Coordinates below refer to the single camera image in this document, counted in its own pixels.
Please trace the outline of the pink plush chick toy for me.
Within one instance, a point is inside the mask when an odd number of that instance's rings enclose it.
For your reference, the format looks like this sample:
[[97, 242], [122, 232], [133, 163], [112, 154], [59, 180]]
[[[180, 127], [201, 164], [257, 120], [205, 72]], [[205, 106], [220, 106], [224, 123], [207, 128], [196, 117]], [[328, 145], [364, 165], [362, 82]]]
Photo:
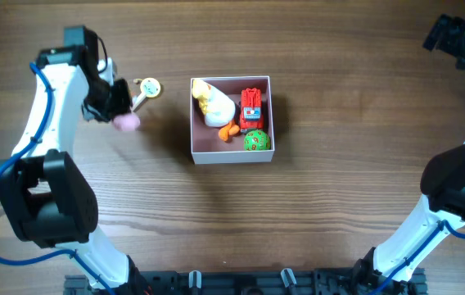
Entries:
[[140, 126], [141, 121], [135, 113], [129, 112], [116, 116], [113, 119], [112, 124], [119, 131], [131, 132]]

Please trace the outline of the wooden rattle drum toy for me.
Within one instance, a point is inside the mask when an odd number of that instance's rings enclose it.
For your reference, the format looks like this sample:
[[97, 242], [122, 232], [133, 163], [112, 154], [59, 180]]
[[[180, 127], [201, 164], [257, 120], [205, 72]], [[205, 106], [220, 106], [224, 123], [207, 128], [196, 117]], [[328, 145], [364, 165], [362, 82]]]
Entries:
[[133, 82], [139, 86], [140, 93], [133, 97], [132, 111], [137, 111], [149, 99], [158, 98], [162, 93], [162, 85], [155, 78], [134, 79]]

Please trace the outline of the white plush duck toy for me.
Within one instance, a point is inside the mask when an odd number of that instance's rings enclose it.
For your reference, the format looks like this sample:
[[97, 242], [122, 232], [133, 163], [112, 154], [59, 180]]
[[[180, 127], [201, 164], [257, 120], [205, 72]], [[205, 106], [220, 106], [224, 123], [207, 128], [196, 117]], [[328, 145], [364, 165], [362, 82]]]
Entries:
[[194, 79], [192, 96], [198, 102], [205, 124], [219, 128], [218, 136], [222, 141], [228, 142], [240, 132], [235, 122], [236, 104], [225, 93], [203, 79]]

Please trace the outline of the red toy fire truck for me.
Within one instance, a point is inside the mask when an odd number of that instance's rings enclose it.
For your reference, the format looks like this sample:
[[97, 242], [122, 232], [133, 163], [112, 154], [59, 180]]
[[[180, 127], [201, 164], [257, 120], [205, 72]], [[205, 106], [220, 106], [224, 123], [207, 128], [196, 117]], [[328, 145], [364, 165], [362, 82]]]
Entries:
[[261, 90], [246, 88], [242, 90], [240, 101], [240, 130], [246, 134], [254, 129], [264, 128]]

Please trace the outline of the green patterned ball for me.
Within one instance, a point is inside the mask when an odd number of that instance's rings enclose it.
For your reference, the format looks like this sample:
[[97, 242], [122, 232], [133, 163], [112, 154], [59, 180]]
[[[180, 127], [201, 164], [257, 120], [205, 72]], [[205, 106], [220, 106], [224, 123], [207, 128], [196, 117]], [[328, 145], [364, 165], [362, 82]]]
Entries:
[[271, 138], [262, 129], [248, 132], [244, 138], [246, 151], [265, 151], [271, 148]]

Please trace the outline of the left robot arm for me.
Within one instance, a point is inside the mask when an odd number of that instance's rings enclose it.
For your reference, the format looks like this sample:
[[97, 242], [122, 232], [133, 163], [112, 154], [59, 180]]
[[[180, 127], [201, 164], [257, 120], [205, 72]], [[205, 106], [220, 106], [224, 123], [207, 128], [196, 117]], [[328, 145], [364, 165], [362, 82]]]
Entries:
[[30, 68], [37, 88], [29, 119], [11, 157], [0, 161], [0, 203], [16, 237], [46, 258], [67, 256], [93, 293], [151, 293], [99, 227], [96, 195], [71, 156], [79, 119], [133, 117], [127, 82], [83, 25], [65, 28], [63, 45], [39, 52]]

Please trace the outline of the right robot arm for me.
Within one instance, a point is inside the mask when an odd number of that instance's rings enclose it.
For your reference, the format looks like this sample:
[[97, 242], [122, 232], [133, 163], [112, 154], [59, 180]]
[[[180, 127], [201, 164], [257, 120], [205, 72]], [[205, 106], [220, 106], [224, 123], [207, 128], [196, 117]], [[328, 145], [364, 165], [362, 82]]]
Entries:
[[[455, 57], [465, 70], [465, 20], [442, 15], [423, 44]], [[412, 294], [417, 266], [447, 236], [465, 239], [465, 142], [433, 157], [420, 183], [422, 195], [402, 225], [357, 261], [350, 276], [353, 294]]]

